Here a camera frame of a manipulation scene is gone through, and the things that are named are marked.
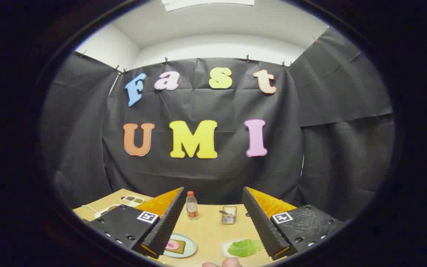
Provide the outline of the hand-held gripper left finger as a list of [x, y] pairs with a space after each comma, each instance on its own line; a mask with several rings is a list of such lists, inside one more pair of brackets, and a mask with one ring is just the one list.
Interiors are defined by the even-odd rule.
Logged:
[[185, 188], [171, 190], [135, 207], [119, 204], [87, 225], [128, 250], [158, 259], [185, 204]]

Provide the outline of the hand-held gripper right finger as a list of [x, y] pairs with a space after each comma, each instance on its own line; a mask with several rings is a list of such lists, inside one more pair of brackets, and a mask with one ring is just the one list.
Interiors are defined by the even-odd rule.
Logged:
[[346, 226], [313, 205], [296, 207], [250, 187], [243, 188], [242, 203], [273, 260], [317, 246]]

